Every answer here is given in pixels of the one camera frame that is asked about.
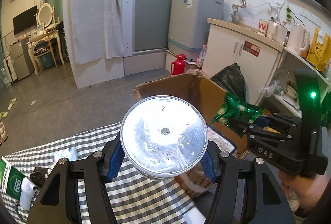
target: white cabinet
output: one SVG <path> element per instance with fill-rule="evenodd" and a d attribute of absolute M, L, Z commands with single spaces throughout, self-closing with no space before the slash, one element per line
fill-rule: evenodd
<path fill-rule="evenodd" d="M 269 85 L 281 52 L 234 30 L 211 25 L 202 70 L 210 77 L 233 63 L 240 66 L 246 83 L 246 101 L 257 105 L 260 89 Z"/>

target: small refrigerator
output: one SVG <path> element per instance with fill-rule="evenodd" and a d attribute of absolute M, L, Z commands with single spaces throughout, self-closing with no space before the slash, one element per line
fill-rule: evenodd
<path fill-rule="evenodd" d="M 168 34 L 169 50 L 193 61 L 207 44 L 208 18 L 223 20 L 224 0 L 172 0 Z"/>
<path fill-rule="evenodd" d="M 30 76 L 34 71 L 34 65 L 29 56 L 29 39 L 25 38 L 10 47 L 10 55 L 13 66 L 19 80 Z"/>

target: green foil package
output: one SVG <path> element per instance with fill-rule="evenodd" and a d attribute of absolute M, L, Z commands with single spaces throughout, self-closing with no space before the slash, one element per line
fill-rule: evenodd
<path fill-rule="evenodd" d="M 12 166 L 4 157 L 0 160 L 0 184 L 2 190 L 16 200 L 22 193 L 22 180 L 25 175 Z"/>
<path fill-rule="evenodd" d="M 223 105 L 211 122 L 220 122 L 232 129 L 228 119 L 234 118 L 243 122 L 253 123 L 262 114 L 263 110 L 261 108 L 248 104 L 231 92 L 226 92 Z"/>

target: black and white checkered cloth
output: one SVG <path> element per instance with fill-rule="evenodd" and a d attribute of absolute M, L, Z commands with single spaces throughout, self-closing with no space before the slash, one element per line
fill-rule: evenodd
<path fill-rule="evenodd" d="M 5 158 L 25 175 L 36 166 L 51 168 L 53 153 L 75 147 L 78 158 L 83 159 L 97 150 L 102 150 L 106 142 L 115 139 L 121 123 L 81 133 L 43 146 L 19 151 Z M 84 180 L 79 180 L 79 204 L 83 224 L 91 223 L 85 196 Z M 112 183 L 106 184 L 110 202 L 118 223 L 185 223 L 183 215 L 194 207 L 191 198 L 174 180 L 152 181 L 141 176 L 127 157 L 120 172 Z M 4 205 L 20 224 L 23 222 L 15 212 L 15 200 L 1 192 Z M 25 219 L 28 212 L 19 207 Z"/>

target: tile floor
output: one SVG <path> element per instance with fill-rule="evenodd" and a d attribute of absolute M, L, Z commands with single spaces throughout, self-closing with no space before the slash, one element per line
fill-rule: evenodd
<path fill-rule="evenodd" d="M 119 122 L 135 103 L 134 87 L 167 74 L 152 70 L 83 89 L 77 89 L 70 64 L 32 74 L 0 93 L 0 111 L 17 98 L 2 120 L 8 139 L 0 156 Z"/>

